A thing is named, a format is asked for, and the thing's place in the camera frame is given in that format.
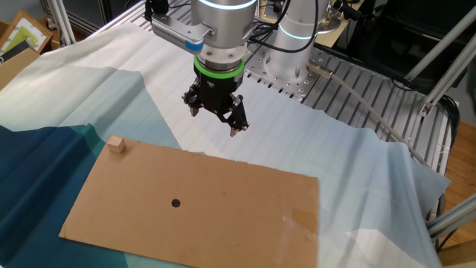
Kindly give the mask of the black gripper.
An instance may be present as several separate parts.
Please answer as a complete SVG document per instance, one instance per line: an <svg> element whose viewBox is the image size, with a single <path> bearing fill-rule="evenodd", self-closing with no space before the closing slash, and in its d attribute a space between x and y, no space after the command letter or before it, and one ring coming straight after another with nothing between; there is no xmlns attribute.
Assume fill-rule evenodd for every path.
<svg viewBox="0 0 476 268"><path fill-rule="evenodd" d="M181 97L190 108L190 114L197 116L204 104L210 112L217 111L222 123L231 128L230 137L248 129L242 95L232 95L242 84L242 75L225 79L209 77L203 73L197 75L199 83L190 86Z"/></svg>

